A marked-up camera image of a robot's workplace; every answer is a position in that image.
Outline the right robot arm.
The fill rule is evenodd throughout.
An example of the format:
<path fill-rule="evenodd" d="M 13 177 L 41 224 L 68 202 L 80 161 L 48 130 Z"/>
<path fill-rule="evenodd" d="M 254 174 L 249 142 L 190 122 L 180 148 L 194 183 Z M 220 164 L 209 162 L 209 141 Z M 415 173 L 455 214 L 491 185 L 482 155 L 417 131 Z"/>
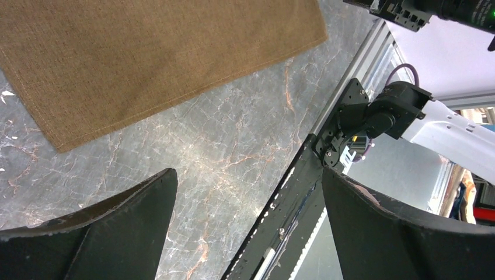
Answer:
<path fill-rule="evenodd" d="M 494 33 L 493 1 L 353 1 L 354 6 L 414 32 L 431 16 Z M 494 182 L 494 132 L 470 122 L 434 99 L 419 82 L 392 82 L 373 100 L 351 78 L 335 108 L 314 135 L 312 150 L 334 168 L 354 137 L 386 134 L 427 148 Z"/>

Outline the brown cloth napkin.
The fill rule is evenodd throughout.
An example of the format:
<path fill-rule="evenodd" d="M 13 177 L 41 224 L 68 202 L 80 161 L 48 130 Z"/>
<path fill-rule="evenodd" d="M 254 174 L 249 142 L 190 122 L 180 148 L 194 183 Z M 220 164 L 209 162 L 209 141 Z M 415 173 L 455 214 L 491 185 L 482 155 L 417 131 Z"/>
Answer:
<path fill-rule="evenodd" d="M 1 2 L 1 69 L 59 152 L 326 39 L 317 1 Z"/>

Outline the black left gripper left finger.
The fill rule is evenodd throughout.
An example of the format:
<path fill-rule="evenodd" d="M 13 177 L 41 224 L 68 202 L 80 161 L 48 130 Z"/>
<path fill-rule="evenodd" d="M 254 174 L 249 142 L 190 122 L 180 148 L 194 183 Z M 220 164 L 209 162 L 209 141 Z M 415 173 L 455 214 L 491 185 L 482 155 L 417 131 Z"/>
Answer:
<path fill-rule="evenodd" d="M 2 279 L 154 279 L 176 201 L 165 169 L 33 227 L 1 231 Z"/>

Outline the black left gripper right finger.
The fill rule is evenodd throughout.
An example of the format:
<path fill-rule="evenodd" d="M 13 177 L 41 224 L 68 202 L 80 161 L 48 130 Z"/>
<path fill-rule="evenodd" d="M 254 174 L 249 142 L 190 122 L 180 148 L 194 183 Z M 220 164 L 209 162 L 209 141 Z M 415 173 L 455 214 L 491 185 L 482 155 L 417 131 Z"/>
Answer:
<path fill-rule="evenodd" d="M 325 168 L 344 279 L 493 279 L 494 228 L 444 218 Z"/>

